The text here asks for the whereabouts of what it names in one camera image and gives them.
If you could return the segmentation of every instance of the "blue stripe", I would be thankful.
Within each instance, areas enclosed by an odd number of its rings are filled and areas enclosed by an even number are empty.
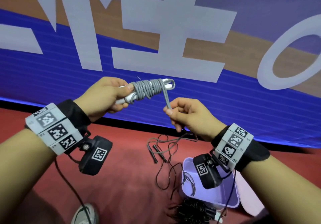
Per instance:
[[[146,47],[97,35],[103,72],[81,68],[70,28],[0,10],[0,23],[32,28],[43,55],[0,49],[2,100],[32,105],[75,99],[102,76],[128,82],[164,76],[114,69],[111,47],[157,52]],[[199,99],[219,120],[249,130],[260,141],[321,148],[321,99],[291,89],[272,91],[257,79],[223,70],[217,83],[172,77],[177,87],[170,99]],[[110,118],[172,127],[163,113],[163,95],[135,102]]]

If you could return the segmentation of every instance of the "wristband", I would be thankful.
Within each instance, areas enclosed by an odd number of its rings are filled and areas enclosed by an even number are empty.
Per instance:
[[[217,145],[214,155],[231,171],[242,171],[251,161],[263,161],[270,156],[270,152],[253,138],[233,123],[213,139],[212,145]]]
[[[25,121],[25,127],[37,134],[57,155],[74,149],[91,123],[72,100],[63,101],[57,106],[50,103]]]

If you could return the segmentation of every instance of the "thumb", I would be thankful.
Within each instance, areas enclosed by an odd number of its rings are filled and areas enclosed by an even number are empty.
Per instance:
[[[124,87],[115,88],[116,97],[123,98],[128,96],[131,92],[133,92],[133,88],[134,88],[133,84],[127,84]]]
[[[179,112],[177,107],[174,109],[167,109],[166,114],[176,122],[187,124],[188,114]]]

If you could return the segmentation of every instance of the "right hand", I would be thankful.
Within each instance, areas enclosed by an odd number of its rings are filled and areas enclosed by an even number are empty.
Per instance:
[[[210,142],[226,127],[199,100],[176,98],[171,102],[171,107],[172,110],[167,106],[163,110],[179,133],[186,126],[191,132]]]

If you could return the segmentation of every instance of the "shoe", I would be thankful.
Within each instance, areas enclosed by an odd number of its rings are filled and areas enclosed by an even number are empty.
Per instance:
[[[89,215],[91,224],[99,224],[98,213],[94,206],[91,204],[85,204],[85,208]],[[82,206],[80,206],[74,214],[71,224],[89,224],[86,212]]]

